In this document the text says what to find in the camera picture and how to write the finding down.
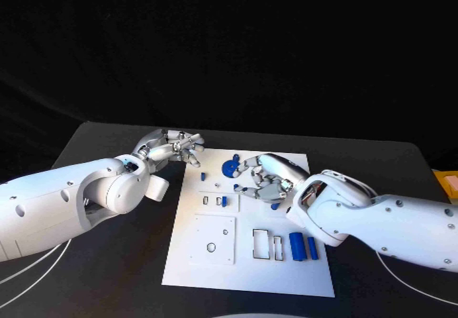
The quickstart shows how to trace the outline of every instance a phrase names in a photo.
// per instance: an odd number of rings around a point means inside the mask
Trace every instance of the white board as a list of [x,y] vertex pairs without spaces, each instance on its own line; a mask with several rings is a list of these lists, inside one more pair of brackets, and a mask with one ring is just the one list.
[[[239,196],[238,210],[221,208],[216,204],[212,209],[213,202],[203,207],[203,192],[218,193],[223,196],[234,195],[234,184],[255,187],[249,170],[236,179],[222,175],[222,164],[232,159],[235,153],[244,161],[265,152],[205,149],[205,152],[196,153],[200,168],[190,165],[186,167],[163,285],[334,297],[324,243],[316,239],[319,260],[311,260],[307,243],[308,260],[303,262],[293,260],[288,234],[303,232],[306,239],[308,233],[285,218],[291,197],[287,198],[277,211],[270,208],[270,204],[244,196]],[[306,154],[274,153],[310,171]],[[202,172],[206,174],[205,181],[200,181]],[[196,264],[190,261],[196,215],[235,218],[232,264]],[[268,230],[270,260],[254,258],[254,229]],[[274,236],[281,236],[283,261],[274,260]]]

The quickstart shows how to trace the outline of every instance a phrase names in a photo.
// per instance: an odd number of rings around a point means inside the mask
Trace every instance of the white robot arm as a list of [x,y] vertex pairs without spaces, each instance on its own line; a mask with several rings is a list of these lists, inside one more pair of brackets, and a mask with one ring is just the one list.
[[257,172],[268,171],[277,176],[278,184],[287,185],[277,188],[278,198],[293,196],[287,218],[326,244],[339,246],[353,235],[380,254],[458,272],[458,208],[454,205],[399,195],[378,196],[366,184],[340,173],[324,170],[308,177],[285,159],[262,160],[267,156],[278,157],[262,154],[241,164],[241,170],[254,167],[255,183],[264,188],[238,185],[236,192],[272,203],[272,194],[264,196],[262,192],[268,185],[257,179]]
[[162,201],[169,161],[199,167],[200,135],[157,130],[134,152],[25,176],[0,185],[0,261],[38,253],[128,213],[143,196]]

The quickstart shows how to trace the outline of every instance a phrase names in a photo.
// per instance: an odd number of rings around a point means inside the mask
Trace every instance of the black backdrop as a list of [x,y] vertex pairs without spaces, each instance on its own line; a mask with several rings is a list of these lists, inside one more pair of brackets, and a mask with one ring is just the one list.
[[3,1],[2,179],[84,121],[409,141],[454,169],[447,7],[329,6]]

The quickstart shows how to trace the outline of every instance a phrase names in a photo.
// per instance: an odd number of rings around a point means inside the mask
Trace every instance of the orange object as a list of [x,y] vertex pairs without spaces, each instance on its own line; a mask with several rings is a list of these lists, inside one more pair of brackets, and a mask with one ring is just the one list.
[[448,197],[458,199],[458,171],[434,171]]

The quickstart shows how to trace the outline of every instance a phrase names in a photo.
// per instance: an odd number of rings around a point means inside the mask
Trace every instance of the black table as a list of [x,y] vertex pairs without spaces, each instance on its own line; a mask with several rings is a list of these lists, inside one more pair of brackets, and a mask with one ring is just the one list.
[[[82,124],[55,168],[130,154],[143,135],[154,129]],[[209,148],[301,152],[308,155],[313,174],[334,169],[366,182],[379,193],[447,202],[412,144],[222,131],[199,133]],[[183,173],[183,163],[169,164],[159,173],[170,181],[163,202],[144,199],[130,214],[102,222],[77,237],[49,276],[0,309],[3,317],[215,317],[254,312],[308,317],[458,316],[457,306],[421,295],[393,279],[373,250],[352,237],[340,247],[327,246],[336,298],[162,286]],[[42,254],[0,263],[0,278]],[[32,284],[56,256],[2,285],[2,303]],[[458,274],[392,258],[386,263],[415,287],[458,301]]]

